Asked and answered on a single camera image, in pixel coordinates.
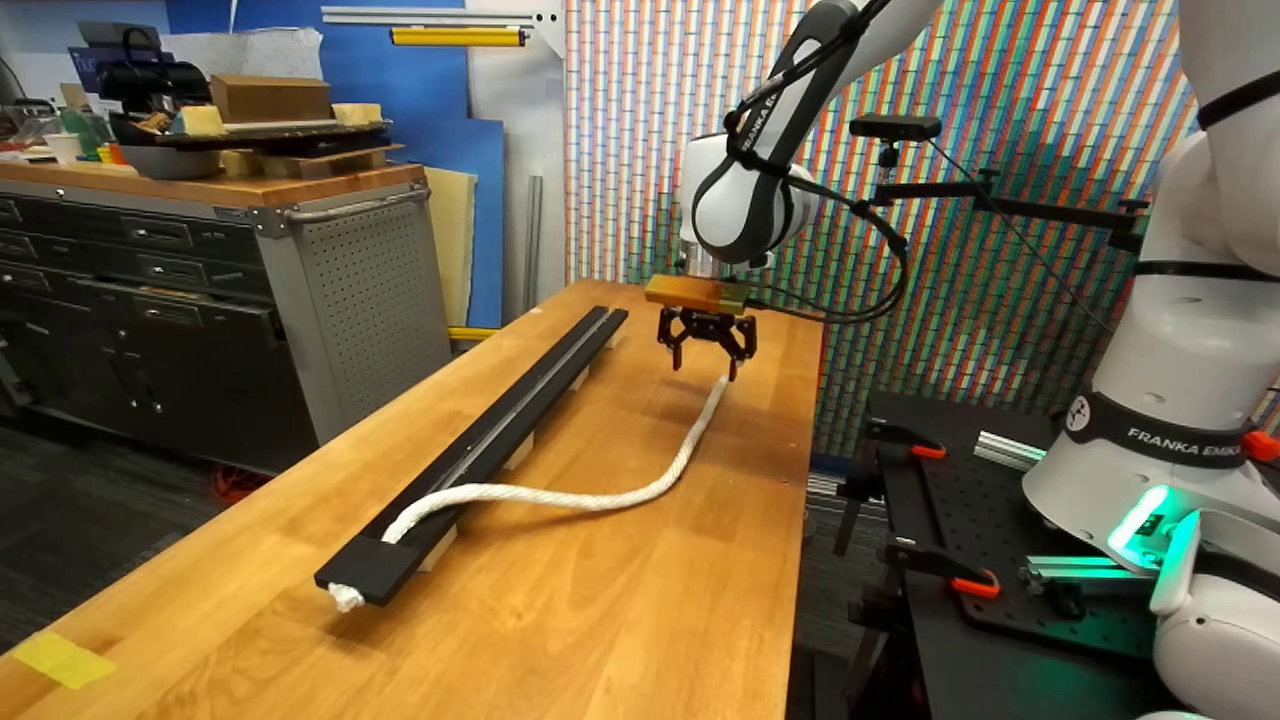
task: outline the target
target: green light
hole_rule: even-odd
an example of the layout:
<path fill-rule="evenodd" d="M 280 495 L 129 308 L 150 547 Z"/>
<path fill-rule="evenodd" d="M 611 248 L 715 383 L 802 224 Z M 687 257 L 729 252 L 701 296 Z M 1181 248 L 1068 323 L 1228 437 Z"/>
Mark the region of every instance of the green light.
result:
<path fill-rule="evenodd" d="M 1117 533 L 1110 535 L 1111 552 L 1130 555 L 1142 564 L 1142 555 L 1130 547 L 1133 533 L 1143 528 L 1154 519 L 1154 510 L 1167 500 L 1167 486 L 1158 484 L 1147 486 L 1133 510 L 1117 522 Z"/>

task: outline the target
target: metal frame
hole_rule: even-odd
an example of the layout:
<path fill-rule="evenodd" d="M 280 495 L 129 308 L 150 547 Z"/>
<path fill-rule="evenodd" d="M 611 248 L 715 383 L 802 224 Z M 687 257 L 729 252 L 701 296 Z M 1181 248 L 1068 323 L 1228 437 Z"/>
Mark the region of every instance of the metal frame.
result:
<path fill-rule="evenodd" d="M 459 431 L 386 510 L 378 510 L 320 571 L 315 584 L 355 589 L 369 604 L 390 604 L 406 581 L 451 540 L 465 506 L 419 519 L 402 544 L 386 528 L 419 495 L 451 484 L 489 484 L 528 431 L 553 414 L 584 367 L 630 319 L 620 308 L 593 308 L 578 319 L 469 431 Z"/>

